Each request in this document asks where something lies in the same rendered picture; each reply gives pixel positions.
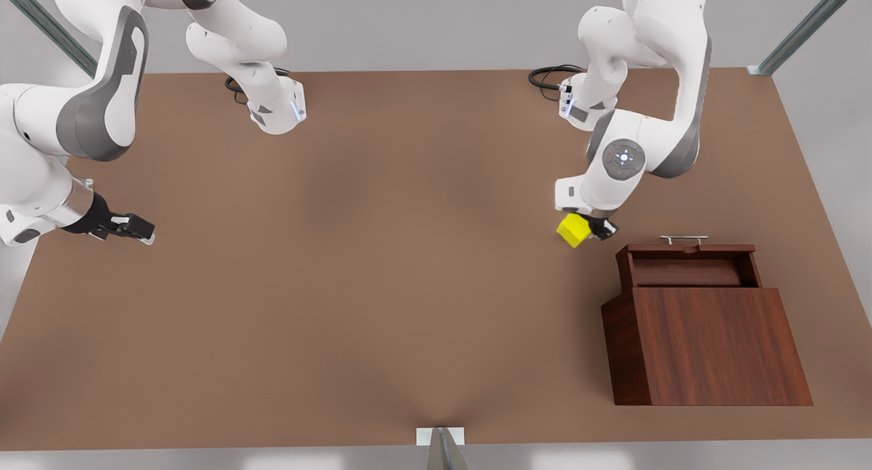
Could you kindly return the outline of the yellow square block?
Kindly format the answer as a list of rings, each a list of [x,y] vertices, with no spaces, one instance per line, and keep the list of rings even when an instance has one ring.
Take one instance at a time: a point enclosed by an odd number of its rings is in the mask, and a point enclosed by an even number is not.
[[[570,247],[576,249],[583,241],[592,237],[591,224],[585,217],[576,213],[568,213],[564,216],[557,228],[557,233]]]

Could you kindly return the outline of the dark wooden drawer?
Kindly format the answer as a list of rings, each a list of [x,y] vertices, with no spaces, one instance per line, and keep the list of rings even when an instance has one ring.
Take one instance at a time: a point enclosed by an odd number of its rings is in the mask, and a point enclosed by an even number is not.
[[[620,284],[633,287],[763,286],[753,245],[628,244],[616,252]]]

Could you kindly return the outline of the dark wooden drawer cabinet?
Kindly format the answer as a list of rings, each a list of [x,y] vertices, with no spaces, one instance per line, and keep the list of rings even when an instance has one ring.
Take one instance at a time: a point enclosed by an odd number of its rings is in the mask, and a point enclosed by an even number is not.
[[[813,404],[778,289],[633,287],[602,324],[617,405]]]

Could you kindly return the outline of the silver frame post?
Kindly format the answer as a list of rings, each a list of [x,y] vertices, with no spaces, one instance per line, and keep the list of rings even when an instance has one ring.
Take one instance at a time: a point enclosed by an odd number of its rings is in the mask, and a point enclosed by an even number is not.
[[[91,78],[95,76],[97,60],[38,0],[9,1],[84,73]]]
[[[469,470],[461,446],[466,444],[464,427],[416,429],[416,445],[428,448],[426,470]]]
[[[747,66],[750,76],[772,76],[848,0],[820,0],[815,7],[757,65]]]

